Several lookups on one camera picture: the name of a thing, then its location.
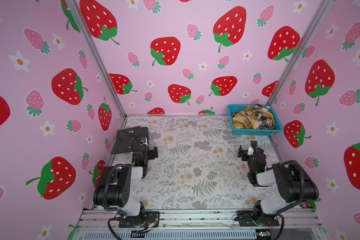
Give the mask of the grey white plaid shirt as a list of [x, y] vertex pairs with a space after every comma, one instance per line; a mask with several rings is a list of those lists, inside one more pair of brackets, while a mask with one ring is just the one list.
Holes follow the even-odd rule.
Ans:
[[256, 105], [250, 118], [253, 129], [274, 130], [276, 122], [270, 107]]

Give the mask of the aluminium frame post left corner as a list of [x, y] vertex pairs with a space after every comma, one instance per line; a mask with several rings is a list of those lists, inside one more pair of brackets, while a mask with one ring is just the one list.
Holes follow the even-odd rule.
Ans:
[[70, 8], [70, 11], [71, 11], [71, 14], [75, 20], [75, 22], [77, 23], [80, 31], [81, 31], [81, 34], [84, 38], [84, 41], [85, 43], [87, 44], [87, 47], [94, 59], [94, 62], [99, 70], [99, 73], [100, 75], [102, 76], [103, 80], [104, 80], [104, 83], [111, 95], [111, 98], [113, 99], [113, 102], [114, 104], [116, 105], [120, 115], [121, 115], [121, 118], [123, 120], [125, 120], [127, 118], [127, 115], [122, 107], [122, 104], [118, 98], [118, 94], [117, 94], [117, 91], [112, 83], [112, 80], [105, 68], [105, 65], [101, 59], [101, 56], [99, 54], [99, 51], [97, 50], [95, 44], [94, 44], [94, 41], [93, 41], [93, 38], [92, 38], [92, 35], [90, 34], [90, 31], [88, 30], [88, 27], [85, 23], [85, 20], [84, 20], [84, 17], [80, 11], [80, 8], [79, 8], [79, 4], [77, 1], [73, 1], [73, 0], [68, 0], [67, 1], [67, 4]]

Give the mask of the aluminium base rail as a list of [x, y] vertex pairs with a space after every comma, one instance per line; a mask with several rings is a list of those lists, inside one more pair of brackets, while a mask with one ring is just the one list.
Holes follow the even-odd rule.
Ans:
[[312, 209], [291, 209], [263, 226], [235, 221], [237, 209], [159, 210], [159, 220], [145, 234], [120, 228], [106, 211], [83, 211], [72, 240], [328, 240]]

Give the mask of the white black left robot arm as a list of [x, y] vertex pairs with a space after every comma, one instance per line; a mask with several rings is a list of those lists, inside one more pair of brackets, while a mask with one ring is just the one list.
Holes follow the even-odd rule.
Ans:
[[116, 212], [123, 220], [141, 225], [146, 221], [143, 203], [130, 196], [131, 181], [143, 179], [148, 170], [148, 163], [159, 156], [157, 147], [133, 153], [131, 164], [98, 167], [93, 173], [95, 192], [93, 203], [106, 211]]

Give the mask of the aluminium frame post right corner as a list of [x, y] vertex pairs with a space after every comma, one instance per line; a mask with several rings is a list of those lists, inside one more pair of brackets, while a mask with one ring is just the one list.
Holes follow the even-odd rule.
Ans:
[[274, 88], [267, 102], [267, 105], [271, 106], [274, 103], [276, 97], [283, 89], [284, 84], [286, 83], [291, 73], [293, 72], [295, 64], [300, 60], [303, 50], [305, 49], [306, 45], [309, 44], [312, 38], [315, 36], [318, 27], [320, 26], [321, 22], [324, 20], [332, 4], [333, 1], [331, 0], [323, 0], [320, 2], [310, 23], [307, 26], [307, 29], [305, 30], [303, 36], [301, 37], [301, 41], [299, 42], [295, 52], [293, 53], [292, 58], [287, 63], [285, 69], [280, 75], [278, 79], [278, 83], [276, 84], [276, 87]]

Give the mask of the yellow plaid shirt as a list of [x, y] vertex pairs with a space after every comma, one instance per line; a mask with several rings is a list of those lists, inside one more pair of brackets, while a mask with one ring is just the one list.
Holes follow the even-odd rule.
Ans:
[[234, 114], [232, 121], [235, 129], [253, 129], [250, 118], [254, 111], [254, 107], [247, 106], [244, 110]]

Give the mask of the dark grey pinstriped shirt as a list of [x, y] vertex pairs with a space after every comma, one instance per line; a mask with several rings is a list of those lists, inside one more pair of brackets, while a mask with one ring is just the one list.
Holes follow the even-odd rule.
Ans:
[[118, 130], [111, 154], [117, 155], [131, 153], [142, 149], [144, 146], [140, 146], [139, 144], [139, 140], [142, 137], [147, 137], [149, 139], [148, 127], [138, 126], [124, 130]]

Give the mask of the aluminium frame post corner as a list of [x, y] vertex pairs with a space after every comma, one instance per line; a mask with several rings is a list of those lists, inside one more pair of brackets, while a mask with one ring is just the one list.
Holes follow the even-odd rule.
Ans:
[[278, 83], [276, 84], [276, 87], [274, 88], [267, 102], [267, 105], [271, 106], [274, 103], [276, 97], [283, 89], [284, 84], [286, 83], [291, 73], [293, 72], [295, 64], [300, 60], [303, 50], [305, 49], [306, 45], [309, 44], [312, 38], [315, 36], [318, 27], [320, 26], [321, 22], [324, 20], [332, 4], [333, 1], [331, 0], [323, 0], [320, 2], [310, 23], [307, 26], [307, 29], [305, 30], [303, 36], [301, 37], [301, 41], [299, 42], [295, 52], [293, 53], [292, 58], [287, 63], [285, 69], [280, 75], [278, 79]]
[[118, 94], [117, 94], [117, 91], [112, 83], [112, 80], [105, 68], [105, 65], [101, 59], [101, 56], [99, 54], [99, 51], [97, 50], [95, 44], [94, 44], [94, 41], [93, 41], [93, 38], [92, 38], [92, 35], [90, 34], [90, 31], [88, 30], [88, 27], [85, 23], [85, 20], [84, 20], [84, 17], [80, 11], [80, 8], [79, 8], [79, 4], [77, 1], [73, 1], [73, 0], [68, 0], [67, 1], [67, 4], [70, 8], [70, 11], [71, 11], [71, 14], [75, 20], [75, 22], [77, 23], [80, 31], [81, 31], [81, 34], [84, 38], [84, 41], [85, 43], [87, 44], [87, 47], [94, 59], [94, 62], [99, 70], [99, 73], [100, 75], [102, 76], [103, 80], [104, 80], [104, 83], [111, 95], [111, 98], [113, 99], [113, 102], [114, 104], [116, 105], [120, 115], [121, 115], [121, 118], [123, 120], [125, 120], [127, 118], [127, 115], [122, 107], [122, 104], [118, 98]]

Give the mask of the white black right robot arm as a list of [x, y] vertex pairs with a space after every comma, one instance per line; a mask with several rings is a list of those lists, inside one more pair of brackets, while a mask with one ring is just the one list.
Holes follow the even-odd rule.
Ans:
[[249, 149], [239, 147], [238, 157], [247, 162], [248, 179], [254, 187], [277, 186], [277, 191], [255, 203], [251, 211], [238, 211], [235, 221], [241, 227], [279, 226], [278, 217], [301, 203], [319, 199], [319, 190], [297, 161], [273, 164], [266, 168], [266, 155], [251, 141]]

